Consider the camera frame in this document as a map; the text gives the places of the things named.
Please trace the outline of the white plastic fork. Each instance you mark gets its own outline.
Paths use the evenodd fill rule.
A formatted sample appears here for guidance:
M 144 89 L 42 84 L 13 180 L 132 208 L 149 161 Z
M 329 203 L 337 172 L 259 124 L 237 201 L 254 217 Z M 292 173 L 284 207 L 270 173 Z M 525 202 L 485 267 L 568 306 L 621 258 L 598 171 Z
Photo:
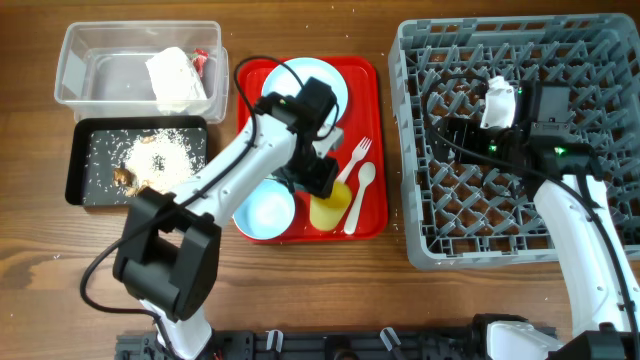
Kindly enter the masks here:
M 340 174 L 337 176 L 336 178 L 337 182 L 345 183 L 347 181 L 355 165 L 359 161 L 363 160 L 366 154 L 368 153 L 371 144 L 372 144 L 372 140 L 370 138 L 363 137 L 361 139 L 361 141 L 355 146 L 351 154 L 351 159 L 349 160 L 347 165 L 344 167 L 344 169 L 340 172 Z

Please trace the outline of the red wrapper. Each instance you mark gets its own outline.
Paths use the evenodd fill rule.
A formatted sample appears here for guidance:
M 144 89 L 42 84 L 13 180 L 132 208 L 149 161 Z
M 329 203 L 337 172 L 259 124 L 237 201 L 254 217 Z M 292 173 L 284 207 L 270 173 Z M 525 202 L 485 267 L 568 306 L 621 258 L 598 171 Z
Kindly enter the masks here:
M 200 78 L 204 76 L 204 67 L 206 65 L 206 62 L 208 61 L 208 58 L 209 53 L 200 48 L 196 48 L 190 55 L 191 63 Z

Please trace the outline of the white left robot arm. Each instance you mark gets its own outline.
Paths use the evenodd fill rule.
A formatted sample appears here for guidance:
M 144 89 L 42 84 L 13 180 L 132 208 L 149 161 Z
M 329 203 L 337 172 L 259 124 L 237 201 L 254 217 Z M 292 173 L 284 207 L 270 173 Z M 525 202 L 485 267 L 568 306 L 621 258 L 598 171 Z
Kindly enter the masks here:
M 165 194 L 146 187 L 131 203 L 121 237 L 86 268 L 82 300 L 104 313 L 87 292 L 90 276 L 110 254 L 113 276 L 140 301 L 136 315 L 153 319 L 160 353 L 170 359 L 214 355 L 203 303 L 217 278 L 223 227 L 260 183 L 273 175 L 291 191 L 327 198 L 339 172 L 330 157 L 342 140 L 328 117 L 339 116 L 327 83 L 299 80 L 294 95 L 271 92 L 246 104 L 242 132 L 205 168 Z

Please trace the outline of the grey dishwasher rack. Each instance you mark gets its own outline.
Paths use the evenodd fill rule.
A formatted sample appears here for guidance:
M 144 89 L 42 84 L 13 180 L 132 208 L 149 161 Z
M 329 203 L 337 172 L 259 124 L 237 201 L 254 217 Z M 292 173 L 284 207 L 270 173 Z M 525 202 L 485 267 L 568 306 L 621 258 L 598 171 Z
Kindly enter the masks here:
M 410 263 L 430 270 L 550 262 L 553 243 L 518 177 L 436 160 L 424 124 L 477 121 L 481 78 L 569 88 L 570 134 L 590 144 L 630 258 L 639 255 L 639 33 L 625 14 L 414 19 L 388 60 Z

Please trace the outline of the white plastic spoon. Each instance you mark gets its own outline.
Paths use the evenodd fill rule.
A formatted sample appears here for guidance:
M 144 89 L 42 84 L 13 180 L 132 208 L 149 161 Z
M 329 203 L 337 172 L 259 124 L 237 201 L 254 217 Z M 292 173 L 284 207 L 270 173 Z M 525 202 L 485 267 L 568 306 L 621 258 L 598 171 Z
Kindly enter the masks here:
M 366 162 L 360 167 L 358 191 L 344 224 L 344 232 L 347 235 L 353 235 L 356 231 L 366 189 L 374 181 L 375 176 L 376 167 L 372 162 Z

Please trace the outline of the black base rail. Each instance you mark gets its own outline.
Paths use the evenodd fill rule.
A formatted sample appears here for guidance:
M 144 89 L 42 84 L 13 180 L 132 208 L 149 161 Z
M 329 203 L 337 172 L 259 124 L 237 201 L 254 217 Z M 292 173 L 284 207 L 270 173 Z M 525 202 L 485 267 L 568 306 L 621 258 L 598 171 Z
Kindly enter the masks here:
M 485 359 L 480 334 L 470 328 L 399 331 L 396 351 L 387 349 L 378 332 L 286 333 L 272 340 L 267 333 L 218 331 L 202 359 L 325 359 L 346 351 L 350 359 Z

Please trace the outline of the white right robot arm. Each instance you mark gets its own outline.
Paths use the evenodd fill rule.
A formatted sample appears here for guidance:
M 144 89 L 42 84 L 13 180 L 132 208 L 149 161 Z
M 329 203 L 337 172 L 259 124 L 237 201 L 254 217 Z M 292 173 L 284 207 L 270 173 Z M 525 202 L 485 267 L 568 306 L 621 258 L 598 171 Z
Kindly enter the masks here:
M 481 327 L 488 359 L 636 359 L 639 285 L 618 238 L 595 149 L 572 140 L 570 88 L 558 82 L 481 78 L 482 119 L 423 109 L 427 140 L 439 161 L 490 165 L 521 178 L 554 247 L 568 290 L 573 337 L 567 343 L 525 320 Z

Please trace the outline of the light blue plate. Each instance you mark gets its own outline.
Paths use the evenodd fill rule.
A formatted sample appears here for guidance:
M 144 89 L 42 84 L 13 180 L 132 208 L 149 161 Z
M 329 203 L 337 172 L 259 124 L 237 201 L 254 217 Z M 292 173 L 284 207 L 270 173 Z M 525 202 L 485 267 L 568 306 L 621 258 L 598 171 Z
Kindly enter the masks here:
M 328 62 L 311 57 L 299 57 L 285 61 L 285 64 L 296 73 L 300 80 L 305 83 L 310 77 L 314 77 L 329 85 L 336 95 L 338 111 L 335 108 L 329 113 L 325 120 L 325 125 L 330 126 L 337 119 L 337 123 L 342 119 L 348 105 L 348 87 L 344 77 L 339 71 Z M 283 96 L 295 96 L 301 86 L 284 66 L 279 65 L 267 76 L 262 86 L 262 95 L 276 92 Z

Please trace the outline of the white napkin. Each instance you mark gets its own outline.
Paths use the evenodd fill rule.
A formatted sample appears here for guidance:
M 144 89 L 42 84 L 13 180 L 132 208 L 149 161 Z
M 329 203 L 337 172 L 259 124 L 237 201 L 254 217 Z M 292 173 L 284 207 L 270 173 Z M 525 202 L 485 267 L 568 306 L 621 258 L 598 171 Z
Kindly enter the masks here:
M 191 59 L 178 47 L 170 47 L 145 62 L 157 108 L 164 115 L 181 113 L 196 101 L 207 99 Z

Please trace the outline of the yellow cup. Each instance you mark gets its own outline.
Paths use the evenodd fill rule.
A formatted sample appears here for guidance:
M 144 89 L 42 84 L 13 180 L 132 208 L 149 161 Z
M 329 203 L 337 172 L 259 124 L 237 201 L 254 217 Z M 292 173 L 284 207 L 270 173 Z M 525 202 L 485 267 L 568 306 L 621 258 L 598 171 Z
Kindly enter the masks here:
M 352 192 L 349 186 L 336 181 L 328 198 L 310 197 L 309 219 L 311 225 L 319 231 L 333 230 L 342 219 L 351 201 Z

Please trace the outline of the light blue bowl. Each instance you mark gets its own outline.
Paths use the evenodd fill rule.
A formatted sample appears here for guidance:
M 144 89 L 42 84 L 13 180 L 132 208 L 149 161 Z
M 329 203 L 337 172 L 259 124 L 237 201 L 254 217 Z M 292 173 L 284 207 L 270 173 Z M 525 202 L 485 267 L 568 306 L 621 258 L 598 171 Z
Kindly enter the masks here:
M 233 214 L 240 232 L 254 240 L 270 240 L 283 234 L 295 217 L 295 200 L 287 187 L 263 180 Z

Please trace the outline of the black waste tray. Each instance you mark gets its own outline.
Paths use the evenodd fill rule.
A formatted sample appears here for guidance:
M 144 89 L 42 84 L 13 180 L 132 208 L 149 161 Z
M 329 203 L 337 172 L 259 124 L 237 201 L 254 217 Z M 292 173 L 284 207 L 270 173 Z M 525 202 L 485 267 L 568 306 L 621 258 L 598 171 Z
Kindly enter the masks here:
M 186 147 L 197 172 L 207 160 L 208 129 L 199 116 L 87 118 L 74 129 L 65 199 L 83 207 L 120 207 L 130 203 L 114 184 L 114 170 L 126 165 L 133 145 L 162 135 Z

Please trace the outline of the food scraps and rice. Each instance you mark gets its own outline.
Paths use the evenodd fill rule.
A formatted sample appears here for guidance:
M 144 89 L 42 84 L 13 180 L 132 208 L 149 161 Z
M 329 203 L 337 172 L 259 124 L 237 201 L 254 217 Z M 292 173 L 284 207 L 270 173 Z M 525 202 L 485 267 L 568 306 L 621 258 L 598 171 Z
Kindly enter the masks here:
M 97 130 L 89 137 L 81 203 L 125 205 L 150 187 L 165 193 L 204 168 L 203 128 Z

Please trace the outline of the clear plastic bin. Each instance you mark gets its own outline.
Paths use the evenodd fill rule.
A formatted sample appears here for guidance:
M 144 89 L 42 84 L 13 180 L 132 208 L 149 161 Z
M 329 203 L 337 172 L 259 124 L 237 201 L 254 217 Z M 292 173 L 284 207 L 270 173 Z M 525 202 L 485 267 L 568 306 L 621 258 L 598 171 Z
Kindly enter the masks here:
M 208 53 L 202 85 L 206 98 L 160 102 L 146 62 L 177 47 L 191 55 Z M 215 21 L 76 22 L 65 33 L 54 98 L 85 118 L 195 115 L 217 124 L 227 113 L 228 53 Z

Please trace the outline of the red plastic tray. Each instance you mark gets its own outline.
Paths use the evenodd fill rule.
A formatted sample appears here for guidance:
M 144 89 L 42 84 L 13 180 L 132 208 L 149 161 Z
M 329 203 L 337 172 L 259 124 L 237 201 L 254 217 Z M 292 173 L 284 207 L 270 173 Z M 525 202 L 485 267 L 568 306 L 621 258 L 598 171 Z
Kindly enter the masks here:
M 363 240 L 379 235 L 388 221 L 388 201 L 386 178 L 384 173 L 384 146 L 382 126 L 380 121 L 380 106 L 378 96 L 378 77 L 374 67 L 365 59 L 357 56 L 325 57 L 320 60 L 334 66 L 344 77 L 349 100 L 347 109 L 337 123 L 332 125 L 344 132 L 343 142 L 336 151 L 329 156 L 336 159 L 340 169 L 344 169 L 355 146 L 363 137 L 372 140 L 368 153 L 359 161 L 350 173 L 346 185 L 352 192 L 359 186 L 358 171 L 366 162 L 372 162 L 376 167 L 374 181 L 367 187 L 356 231 L 353 235 L 344 232 L 344 223 L 339 222 L 331 231 L 315 229 L 309 219 L 310 195 L 302 191 L 294 196 L 296 210 L 290 227 L 281 235 L 270 240 L 254 240 L 255 243 L 294 243 L 294 242 L 328 242 Z M 247 98 L 254 102 L 262 96 L 262 86 L 269 73 L 277 66 L 269 60 L 254 60 L 242 67 L 239 73 L 239 84 L 245 91 Z

